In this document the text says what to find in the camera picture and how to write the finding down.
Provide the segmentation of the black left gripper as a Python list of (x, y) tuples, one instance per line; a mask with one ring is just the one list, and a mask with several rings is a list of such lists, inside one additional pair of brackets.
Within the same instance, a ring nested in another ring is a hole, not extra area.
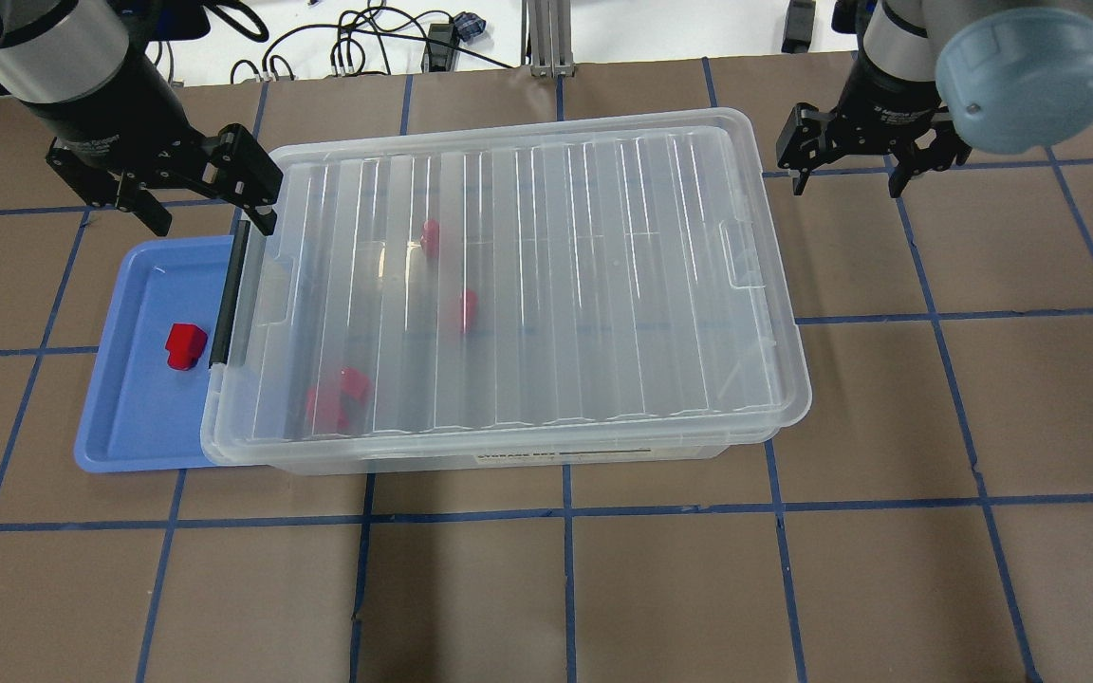
[(173, 217), (152, 191), (187, 190), (239, 208), (265, 237), (277, 232), (285, 175), (246, 126), (232, 122), (215, 136), (187, 122), (126, 129), (50, 120), (47, 126), (55, 138), (46, 163), (87, 207), (116, 204), (156, 237), (166, 237)]

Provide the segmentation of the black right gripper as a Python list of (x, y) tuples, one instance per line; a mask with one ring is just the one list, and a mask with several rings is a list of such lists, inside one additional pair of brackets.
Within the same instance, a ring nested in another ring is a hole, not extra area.
[(960, 138), (932, 82), (888, 87), (849, 81), (837, 105), (794, 104), (776, 142), (778, 167), (788, 170), (794, 197), (801, 197), (812, 170), (849, 156), (892, 156), (888, 193), (900, 198), (925, 172), (966, 163), (973, 148)]

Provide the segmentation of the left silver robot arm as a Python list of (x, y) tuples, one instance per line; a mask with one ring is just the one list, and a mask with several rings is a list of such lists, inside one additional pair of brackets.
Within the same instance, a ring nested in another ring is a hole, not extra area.
[(105, 1), (0, 1), (0, 85), (52, 133), (46, 163), (86, 207), (171, 229), (157, 190), (225, 200), (277, 229), (283, 173), (237, 122), (204, 136)]

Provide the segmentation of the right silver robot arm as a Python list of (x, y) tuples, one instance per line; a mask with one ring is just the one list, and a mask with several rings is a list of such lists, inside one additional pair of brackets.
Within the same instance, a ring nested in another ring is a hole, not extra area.
[(794, 105), (778, 168), (802, 195), (846, 157), (894, 160), (888, 192), (966, 163), (1019, 155), (1093, 125), (1093, 1), (838, 1), (856, 60), (828, 111)]

